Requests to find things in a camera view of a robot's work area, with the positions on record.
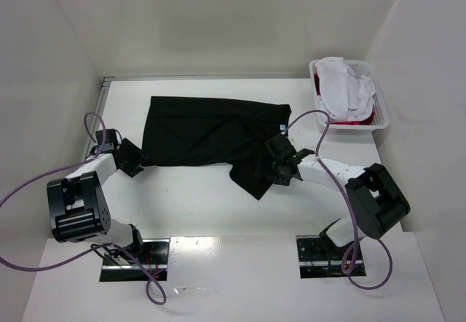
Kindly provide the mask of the black t shirt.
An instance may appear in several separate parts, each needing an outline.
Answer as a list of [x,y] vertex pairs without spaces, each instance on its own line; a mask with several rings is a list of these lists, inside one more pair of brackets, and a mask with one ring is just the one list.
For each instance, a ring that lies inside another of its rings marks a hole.
[[291,108],[222,98],[153,96],[143,131],[143,166],[230,164],[230,179],[260,200],[266,142],[287,128]]

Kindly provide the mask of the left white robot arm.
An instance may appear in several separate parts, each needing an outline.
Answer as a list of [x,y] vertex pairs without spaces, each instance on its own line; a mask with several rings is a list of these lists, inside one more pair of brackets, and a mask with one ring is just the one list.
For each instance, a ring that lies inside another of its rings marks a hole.
[[59,243],[88,242],[112,251],[122,247],[137,256],[143,252],[141,234],[135,225],[111,217],[103,185],[117,172],[137,176],[145,154],[115,129],[97,131],[95,140],[85,164],[47,184],[52,235]]

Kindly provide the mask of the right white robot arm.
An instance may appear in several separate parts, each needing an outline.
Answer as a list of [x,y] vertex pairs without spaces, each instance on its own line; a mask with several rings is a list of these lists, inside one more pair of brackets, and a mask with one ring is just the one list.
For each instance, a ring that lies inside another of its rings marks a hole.
[[298,151],[283,134],[258,148],[256,175],[280,186],[296,179],[343,193],[349,216],[333,221],[319,234],[320,247],[331,258],[343,254],[355,238],[381,239],[411,211],[383,165],[349,165],[322,157],[316,149]]

